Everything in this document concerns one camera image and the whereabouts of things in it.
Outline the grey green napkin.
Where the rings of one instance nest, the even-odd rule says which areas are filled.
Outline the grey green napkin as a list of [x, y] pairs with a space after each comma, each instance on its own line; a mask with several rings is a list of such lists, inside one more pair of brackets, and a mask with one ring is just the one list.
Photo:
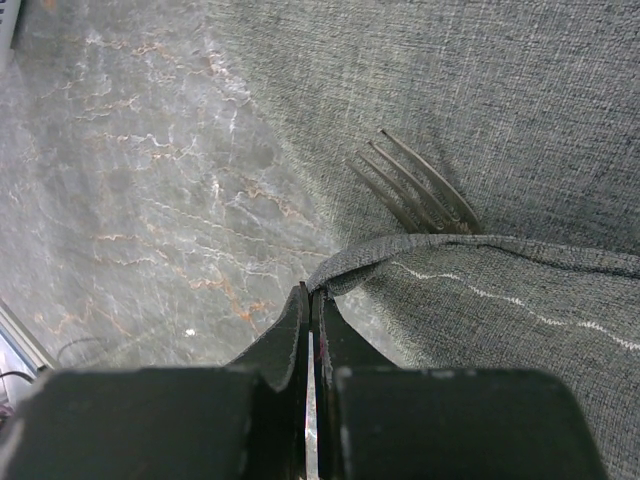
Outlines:
[[[214, 1], [210, 21], [415, 368], [535, 368], [613, 479], [639, 475], [639, 5]], [[346, 168], [387, 134], [482, 234], [408, 235]]]

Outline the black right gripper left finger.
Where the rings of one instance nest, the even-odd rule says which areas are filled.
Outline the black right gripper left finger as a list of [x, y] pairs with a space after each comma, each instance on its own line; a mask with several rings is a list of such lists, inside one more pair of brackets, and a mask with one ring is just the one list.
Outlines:
[[221, 367], [41, 375], [1, 432], [5, 479], [301, 479], [309, 294]]

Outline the silver fork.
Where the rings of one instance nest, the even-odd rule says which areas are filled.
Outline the silver fork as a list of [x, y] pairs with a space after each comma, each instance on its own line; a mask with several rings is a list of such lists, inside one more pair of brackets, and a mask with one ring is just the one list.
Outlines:
[[354, 162], [344, 165], [387, 208], [410, 234], [482, 235], [484, 229], [471, 205], [434, 166], [413, 148], [389, 131], [380, 134], [405, 157], [412, 160], [423, 175], [418, 178], [399, 160], [370, 140], [368, 145], [384, 160], [380, 166], [361, 151], [355, 155], [381, 179], [377, 183]]

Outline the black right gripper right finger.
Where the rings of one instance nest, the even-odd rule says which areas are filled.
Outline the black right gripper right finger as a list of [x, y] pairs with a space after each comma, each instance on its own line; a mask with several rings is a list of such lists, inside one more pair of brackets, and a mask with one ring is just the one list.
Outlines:
[[403, 369], [311, 298], [324, 479], [603, 479], [582, 411], [530, 369]]

